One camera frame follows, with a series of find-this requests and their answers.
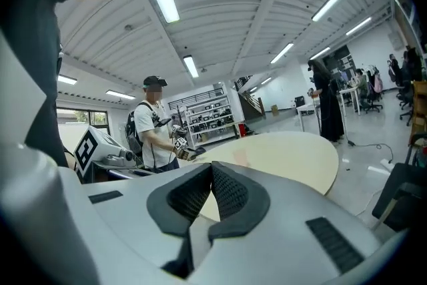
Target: black cap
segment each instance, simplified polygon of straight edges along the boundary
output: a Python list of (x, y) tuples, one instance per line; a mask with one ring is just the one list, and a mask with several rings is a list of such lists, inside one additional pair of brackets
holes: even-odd
[(162, 87), (167, 86), (167, 82), (164, 79), (161, 79), (158, 76), (149, 76), (144, 80), (144, 88), (148, 87), (149, 85), (160, 85)]

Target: shelf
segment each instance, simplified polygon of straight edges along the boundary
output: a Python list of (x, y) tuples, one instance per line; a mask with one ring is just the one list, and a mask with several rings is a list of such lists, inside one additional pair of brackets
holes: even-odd
[(219, 135), (218, 137), (214, 137), (214, 138), (208, 139), (206, 141), (197, 142), (197, 143), (194, 144), (194, 147), (195, 146), (200, 146), (200, 145), (214, 143), (215, 141), (220, 141), (220, 140), (228, 139), (228, 138), (231, 138), (231, 137), (234, 137), (234, 136), (235, 136), (235, 134), (233, 132), (227, 133), (227, 134), (223, 134), (223, 135)]
[(196, 135), (196, 134), (202, 134), (202, 133), (206, 133), (206, 132), (212, 132), (212, 131), (217, 131), (221, 128), (227, 128), (227, 127), (231, 127), (233, 126), (235, 123), (231, 122), (231, 123), (227, 123), (226, 125), (222, 125), (222, 126), (218, 126), (217, 128), (210, 128), (210, 129), (205, 129), (204, 131), (200, 131), (200, 132), (193, 132), (190, 133), (191, 135)]
[(227, 114), (227, 115), (223, 115), (221, 117), (215, 117), (213, 119), (209, 119), (209, 120), (206, 120), (206, 121), (200, 121), (198, 123), (192, 123), (191, 125), (188, 125), (188, 127), (193, 127), (193, 126), (201, 125), (203, 123), (207, 123), (207, 122), (211, 122), (211, 121), (217, 121), (217, 120), (220, 120), (220, 119), (222, 119), (224, 117), (231, 117), (232, 115), (233, 114)]
[(216, 102), (216, 101), (218, 101), (218, 100), (220, 100), (220, 99), (226, 99), (227, 98), (227, 94), (223, 94), (223, 95), (220, 95), (220, 96), (217, 96), (217, 97), (213, 97), (213, 98), (211, 98), (211, 99), (208, 99), (207, 101), (205, 100), (205, 101), (200, 101), (200, 102), (197, 102), (197, 103), (195, 103), (195, 104), (193, 104), (193, 105), (188, 105), (187, 106), (187, 109), (189, 109), (189, 108), (195, 108), (195, 107), (200, 107), (200, 106), (203, 106), (203, 105), (207, 105), (207, 104), (209, 104), (209, 103), (212, 103), (212, 102)]
[(223, 106), (219, 106), (219, 107), (214, 107), (214, 108), (211, 108), (211, 109), (205, 109), (204, 111), (200, 111), (200, 112), (198, 112), (198, 113), (189, 114), (189, 115), (188, 115), (188, 117), (193, 117), (193, 116), (195, 116), (195, 115), (199, 115), (199, 114), (202, 114), (202, 113), (206, 113), (207, 111), (213, 111), (213, 110), (215, 110), (215, 109), (224, 108), (224, 107), (229, 107), (229, 106), (230, 106), (230, 105), (228, 104), (228, 105), (223, 105)]

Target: man wearing cap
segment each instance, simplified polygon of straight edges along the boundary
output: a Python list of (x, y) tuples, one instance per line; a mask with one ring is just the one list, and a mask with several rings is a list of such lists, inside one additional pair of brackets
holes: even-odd
[(147, 168), (155, 168), (161, 171), (170, 171), (179, 168), (175, 155), (175, 146), (170, 138), (172, 132), (168, 125), (154, 127), (153, 114), (159, 116), (159, 120), (165, 119), (165, 111), (160, 104), (162, 87), (167, 85), (164, 79), (157, 76), (149, 76), (143, 82), (145, 102), (148, 105), (139, 104), (134, 112), (135, 130), (139, 140), (143, 142), (142, 159)]
[(25, 143), (67, 166), (56, 118), (57, 74), (61, 67), (55, 5), (66, 0), (16, 0), (2, 29), (13, 52), (46, 94)]

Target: red object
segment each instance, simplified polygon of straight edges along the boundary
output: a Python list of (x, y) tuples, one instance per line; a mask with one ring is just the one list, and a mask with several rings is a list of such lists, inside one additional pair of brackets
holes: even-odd
[(245, 125), (242, 123), (239, 123), (239, 132), (240, 132), (240, 136), (241, 137), (245, 137), (246, 136), (246, 129), (245, 129)]

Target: white shelving unit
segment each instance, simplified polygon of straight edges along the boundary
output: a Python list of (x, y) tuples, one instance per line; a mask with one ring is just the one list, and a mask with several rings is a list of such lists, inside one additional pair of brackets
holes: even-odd
[[(226, 109), (230, 109), (230, 114), (226, 114), (223, 116), (214, 117), (214, 114), (219, 114)], [(235, 124), (234, 120), (232, 122), (227, 122), (221, 126), (210, 128), (213, 122), (234, 118), (232, 113), (232, 108), (228, 101), (228, 97), (226, 94), (194, 103), (192, 105), (187, 106), (187, 110), (185, 111), (185, 118), (188, 122), (188, 128), (190, 130), (190, 138), (194, 147), (214, 143), (215, 141), (220, 141), (223, 139), (228, 139), (230, 137), (234, 137), (233, 125)], [(194, 132), (194, 128), (199, 125), (205, 125), (207, 128), (201, 129), (199, 132)]]

